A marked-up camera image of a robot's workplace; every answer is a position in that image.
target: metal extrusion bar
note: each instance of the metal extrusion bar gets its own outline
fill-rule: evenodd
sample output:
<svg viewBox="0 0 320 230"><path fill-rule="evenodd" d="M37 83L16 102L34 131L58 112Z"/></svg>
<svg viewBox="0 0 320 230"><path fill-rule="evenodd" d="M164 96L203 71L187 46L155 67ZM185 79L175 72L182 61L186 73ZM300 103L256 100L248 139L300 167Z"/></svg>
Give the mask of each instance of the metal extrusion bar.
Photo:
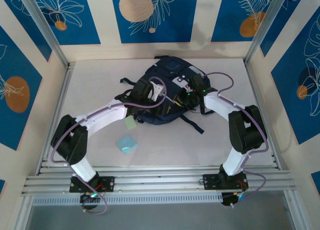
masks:
<svg viewBox="0 0 320 230"><path fill-rule="evenodd" d="M259 89L259 86L257 86L257 81L254 77L254 71L251 67L251 64L249 63L248 65L245 66L246 69L246 73L248 75L248 79L252 88L252 92L255 98L255 102L258 106L258 108L260 109L261 112L261 117L262 117L262 121L263 124L265 126L266 129L266 133L269 136L269 142L271 143L272 149L273 149L273 157L275 159L275 162L277 164L277 167L280 170L285 170L284 166L284 162L283 159L280 157L280 155L278 154L278 150L280 149L279 144L277 142L277 138L275 135L275 132L272 129L272 125L270 124L270 121L268 120L268 118L266 117L267 115L265 114L264 108L263 108L263 97L261 94L261 91Z"/></svg>
<svg viewBox="0 0 320 230"><path fill-rule="evenodd" d="M269 166L245 166L249 171L255 173L277 173L277 168ZM98 166L94 168L99 174L105 176L115 177L138 177L138 176L171 176L171 175L203 175L203 174L215 174L219 171L219 166L111 166L103 167ZM41 174L49 176L50 174L66 175L70 177L71 170L68 167L42 167L40 170Z"/></svg>
<svg viewBox="0 0 320 230"><path fill-rule="evenodd" d="M285 0L272 0L268 10L266 11L262 23L260 24L255 36L253 37L252 44L245 55L245 66L250 62L255 52L259 48L261 42L265 38L284 1Z"/></svg>
<svg viewBox="0 0 320 230"><path fill-rule="evenodd" d="M64 101L65 101L65 98L66 98L66 95L67 95L69 83L71 81L71 76L72 76L74 68L75 68L75 63L71 62L70 65L69 65L68 71L66 72L65 79L64 79L64 82L63 82L63 85L61 87L61 91L60 91L60 94L59 94L59 97L58 97L58 100L57 100L57 104L56 104L56 107L54 109L54 113L53 113L50 129L49 129L49 133L48 133L48 136L46 138L45 144L43 146L43 158L40 159L42 167L43 167L43 162L44 161L46 162L47 159L48 159L49 151L51 149L50 142L51 142L51 139L52 139L52 137L53 137L53 135L55 133L55 130L56 130L57 126L58 126L58 123L59 123L59 117L60 117L60 114L61 114L61 111L62 111L62 108L63 108L63 105L64 105Z"/></svg>
<svg viewBox="0 0 320 230"><path fill-rule="evenodd" d="M11 230L25 230L29 219L31 207L34 201L33 196L20 197L20 211L16 216L15 222L11 226Z"/></svg>
<svg viewBox="0 0 320 230"><path fill-rule="evenodd" d="M40 172L40 168L43 165L43 159L47 158L47 156L48 156L48 152L50 150L50 141L51 141L52 136L54 135L55 129L58 124L58 118L59 118L61 110L62 110L62 106L63 106L64 100L65 100L65 96L67 93L68 85L69 85L69 82L71 79L71 74L72 74L72 70L74 69L74 66L75 66L74 63L71 63L68 70L65 72L65 76L64 76L63 82L60 87L59 96L57 98L55 109L53 111L52 118L50 121L50 127L48 129L48 133L47 133L45 142L42 147L41 156L40 156L37 168L36 168L36 172L35 172L36 175L38 175Z"/></svg>
<svg viewBox="0 0 320 230"><path fill-rule="evenodd" d="M155 170L151 175L146 171L136 171L135 175L128 175L127 172L116 171L99 172L101 176L114 176L114 193L106 194L171 194L171 193L203 193L204 186L199 183L203 174L217 174L217 169L201 169L198 173L195 170L180 170L180 174L170 173L168 170ZM262 188L263 191L294 190L295 184L289 171L257 169L256 173L263 174L267 182ZM27 177L22 196L49 196L69 193L71 173L42 173L39 176ZM247 174L249 189L254 191L263 180L256 175ZM230 192L230 190L214 190L213 192Z"/></svg>
<svg viewBox="0 0 320 230"><path fill-rule="evenodd" d="M285 190L284 195L287 200L286 202L288 204L295 228L299 230L311 229L309 224L310 221L308 220L305 208L301 203L301 198L298 196L297 191Z"/></svg>
<svg viewBox="0 0 320 230"><path fill-rule="evenodd" d="M38 196L32 206L78 206L79 196ZM108 205L145 205L145 204L191 204L191 203L222 203L219 192L179 193L179 194L126 194L108 195L105 197ZM87 205L103 205L102 201L94 200Z"/></svg>
<svg viewBox="0 0 320 230"><path fill-rule="evenodd" d="M65 66L67 69L68 67L68 60L62 51L60 44L54 35L52 29L50 28L48 22L46 21L44 15L42 14L40 8L38 7L35 0L21 0L24 4L25 8L28 10L30 16L32 17L33 21L35 22L36 26L42 33L44 39L49 44L50 48L55 52L60 62Z"/></svg>

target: sticky note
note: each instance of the sticky note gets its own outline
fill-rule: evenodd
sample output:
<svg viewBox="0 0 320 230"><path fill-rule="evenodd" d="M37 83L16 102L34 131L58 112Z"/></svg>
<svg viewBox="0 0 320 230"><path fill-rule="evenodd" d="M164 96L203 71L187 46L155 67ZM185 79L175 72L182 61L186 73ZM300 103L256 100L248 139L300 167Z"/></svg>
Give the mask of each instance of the sticky note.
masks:
<svg viewBox="0 0 320 230"><path fill-rule="evenodd" d="M125 135L115 144L124 154L129 153L131 150L133 150L137 146L136 141L133 140L133 138L129 135Z"/></svg>
<svg viewBox="0 0 320 230"><path fill-rule="evenodd" d="M125 119L124 119L124 122L125 122L125 125L126 125L126 128L128 130L130 129L134 129L137 124L136 124L136 121L134 119L134 116L130 115L130 116L127 116Z"/></svg>

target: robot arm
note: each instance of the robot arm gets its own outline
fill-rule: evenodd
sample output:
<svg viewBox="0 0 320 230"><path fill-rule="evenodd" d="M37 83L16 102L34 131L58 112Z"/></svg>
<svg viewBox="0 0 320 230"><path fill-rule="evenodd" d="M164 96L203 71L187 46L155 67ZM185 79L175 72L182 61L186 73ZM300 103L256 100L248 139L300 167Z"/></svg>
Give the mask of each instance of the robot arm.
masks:
<svg viewBox="0 0 320 230"><path fill-rule="evenodd" d="M164 86L140 79L129 95L127 92L120 94L107 105L85 115L75 118L65 115L60 120L51 141L51 146L54 148L51 160L55 162L53 154L56 150L76 175L96 188L101 180L86 157L88 138L107 125L143 110L143 105L154 104L163 93Z"/></svg>
<svg viewBox="0 0 320 230"><path fill-rule="evenodd" d="M266 130L259 109L256 106L246 107L235 102L232 106L223 99L218 96L217 91L208 93L204 96L204 106L215 111L229 122L229 137L232 148L222 167L228 176L234 176L242 172L243 163L249 153L259 148L264 142L256 126L235 106L239 106L249 112L262 127L265 135Z"/></svg>

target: aluminum frame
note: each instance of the aluminum frame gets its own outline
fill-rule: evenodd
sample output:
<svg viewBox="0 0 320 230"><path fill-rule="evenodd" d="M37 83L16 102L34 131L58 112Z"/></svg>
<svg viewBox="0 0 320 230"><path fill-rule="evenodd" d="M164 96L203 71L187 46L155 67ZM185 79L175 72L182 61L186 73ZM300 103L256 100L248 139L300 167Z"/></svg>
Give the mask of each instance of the aluminum frame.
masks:
<svg viewBox="0 0 320 230"><path fill-rule="evenodd" d="M30 12L41 33L49 43L50 47L57 54L60 61L67 67L68 61L62 52L56 37L53 35L50 26L45 21L40 9L34 0L22 0L26 9ZM258 92L258 87L252 77L252 71L249 63L254 53L259 48L259 45L266 33L269 30L274 18L276 17L283 0L273 0L267 14L253 38L252 45L245 57L245 66L247 74L254 93L257 104L259 105L262 99L261 93ZM31 210L34 196L56 195L58 198L72 197L79 194L69 193L69 184L71 172L67 167L48 167L46 161L50 150L50 139L54 129L57 126L58 118L61 113L62 105L67 93L69 82L72 75L74 63L69 65L66 72L60 94L57 100L57 105L52 116L51 126L47 134L46 142L43 146L41 158L38 163L37 176L28 176L22 191L21 208L17 218L17 222L12 226L12 229L25 229L29 213ZM246 169L254 173L264 174L267 178L267 184L262 188L262 191L284 191L287 203L290 209L290 214L297 229L310 229L304 208L297 194L293 177L288 170L284 170L285 165L277 153L279 146L274 142L275 135L265 118L263 109L261 109L262 118L266 125L267 133L270 136L270 141L274 149L274 158L276 161L275 167L247 167ZM185 167L96 167L95 168L102 176L115 176L116 192L111 196L122 196L132 194L199 194L199 193L221 193L225 191L205 191L204 186L199 184L199 179L203 174L216 174L219 172L217 166L185 166ZM261 185L262 180L255 175L247 175L250 188L248 191L254 191Z"/></svg>
<svg viewBox="0 0 320 230"><path fill-rule="evenodd" d="M32 17L33 21L35 22L36 26L42 33L44 39L49 44L50 48L56 54L60 62L65 66L67 69L68 67L68 60L65 56L64 52L62 51L60 44L54 35L54 32L50 28L46 18L42 14L40 8L38 7L35 0L21 0L24 4L25 8L29 12L30 16Z"/></svg>

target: gray floor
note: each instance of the gray floor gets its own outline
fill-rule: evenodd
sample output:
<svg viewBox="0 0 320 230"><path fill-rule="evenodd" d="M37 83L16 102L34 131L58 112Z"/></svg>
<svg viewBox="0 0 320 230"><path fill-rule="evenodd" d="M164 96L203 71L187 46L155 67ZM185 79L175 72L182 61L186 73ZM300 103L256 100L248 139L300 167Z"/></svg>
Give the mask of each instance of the gray floor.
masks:
<svg viewBox="0 0 320 230"><path fill-rule="evenodd" d="M259 192L235 206L221 203L111 205L104 215L80 206L36 206L27 230L291 230L282 192Z"/></svg>

